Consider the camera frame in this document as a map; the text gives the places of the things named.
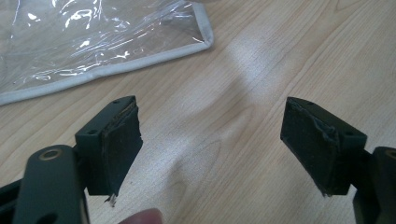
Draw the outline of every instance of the clear plastic bag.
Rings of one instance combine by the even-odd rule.
[[[0,2],[0,105],[182,57],[213,44],[201,3]]]

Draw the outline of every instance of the wooden table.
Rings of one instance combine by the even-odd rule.
[[[287,96],[313,101],[396,147],[396,1],[221,0],[206,5],[210,50],[0,107],[0,186],[28,157],[135,95],[144,146],[116,206],[92,223],[158,207],[165,223],[354,223],[279,140]]]

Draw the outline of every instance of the wood grain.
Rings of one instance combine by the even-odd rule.
[[[136,95],[145,144],[114,208],[92,223],[158,207],[165,223],[354,223],[323,198],[279,140],[286,97],[304,98],[396,147],[396,1],[221,0],[206,4],[215,46],[179,60],[0,107],[0,186],[42,147],[113,99]]]

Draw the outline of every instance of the finger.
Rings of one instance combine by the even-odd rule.
[[[157,208],[151,208],[127,217],[120,224],[163,224],[163,214]]]

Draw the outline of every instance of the table surface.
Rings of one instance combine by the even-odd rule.
[[[396,147],[396,1],[220,0],[212,49],[0,107],[0,186],[39,149],[75,144],[105,105],[135,95],[144,145],[116,206],[88,197],[92,223],[150,207],[165,223],[353,223],[280,141],[288,96],[313,101]]]

